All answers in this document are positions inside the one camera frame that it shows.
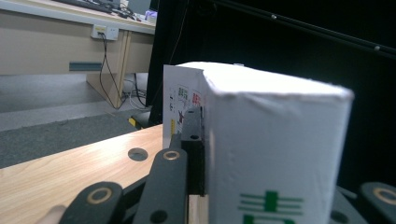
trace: black object on desk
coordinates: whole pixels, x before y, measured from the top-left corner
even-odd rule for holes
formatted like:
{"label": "black object on desk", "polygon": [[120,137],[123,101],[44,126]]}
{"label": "black object on desk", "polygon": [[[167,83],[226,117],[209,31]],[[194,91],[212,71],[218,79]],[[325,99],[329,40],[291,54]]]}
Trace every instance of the black object on desk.
{"label": "black object on desk", "polygon": [[76,6],[76,7],[85,7],[85,8],[88,8],[88,9],[101,11],[101,12],[105,12],[105,13],[112,13],[113,12],[108,7],[96,5],[94,3],[85,2],[85,1],[78,1],[78,0],[52,0],[52,1],[65,3],[65,4],[69,4],[69,5]]}

